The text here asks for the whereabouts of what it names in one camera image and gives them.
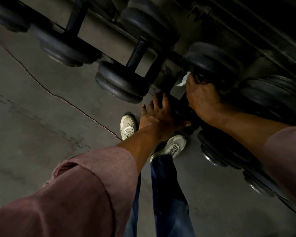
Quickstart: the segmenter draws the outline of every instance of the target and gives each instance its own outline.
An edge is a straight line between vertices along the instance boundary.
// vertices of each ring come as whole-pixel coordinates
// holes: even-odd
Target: leg
[[[150,164],[156,236],[194,237],[188,203],[179,186],[172,160],[184,146],[178,144],[178,148],[173,150],[173,144],[168,145],[169,142],[153,156]]]
[[[123,237],[136,237],[137,236],[140,184],[141,184],[141,173],[139,174],[139,177],[138,177],[135,199],[133,202],[132,209],[130,210],[130,216],[129,216]]]

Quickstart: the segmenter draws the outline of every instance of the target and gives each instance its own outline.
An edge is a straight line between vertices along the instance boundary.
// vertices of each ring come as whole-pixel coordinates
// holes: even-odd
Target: sleeve
[[[40,191],[0,209],[0,236],[122,236],[137,179],[121,147],[75,156]]]
[[[296,203],[296,127],[287,127],[267,140],[263,165]]]

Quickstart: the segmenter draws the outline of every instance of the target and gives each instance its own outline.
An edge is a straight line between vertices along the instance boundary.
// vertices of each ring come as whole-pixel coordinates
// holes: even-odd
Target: pant leg
[[[179,186],[172,156],[155,157],[150,168],[156,236],[194,237],[188,204]]]
[[[129,216],[123,237],[137,236],[140,184],[141,184],[141,173],[139,174],[139,177],[138,177],[135,199],[132,205],[132,209],[130,211],[130,216]]]

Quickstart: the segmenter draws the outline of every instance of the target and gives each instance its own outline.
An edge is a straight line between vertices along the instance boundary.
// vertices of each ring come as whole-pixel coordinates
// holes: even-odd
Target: foot
[[[174,159],[184,149],[185,144],[186,144],[186,139],[181,135],[176,135],[170,138],[163,149],[155,152],[150,157],[150,162],[152,162],[152,160],[155,157],[160,155],[171,155],[172,158]]]
[[[124,115],[121,120],[120,130],[122,140],[130,138],[137,130],[137,121],[133,115]]]

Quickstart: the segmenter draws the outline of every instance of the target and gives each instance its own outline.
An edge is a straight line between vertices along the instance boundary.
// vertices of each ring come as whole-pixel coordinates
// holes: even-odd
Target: rolled-up sleeve
[[[296,203],[296,127],[269,137],[263,152],[263,165]]]
[[[41,190],[0,209],[0,236],[122,236],[137,179],[121,147],[75,156]]]

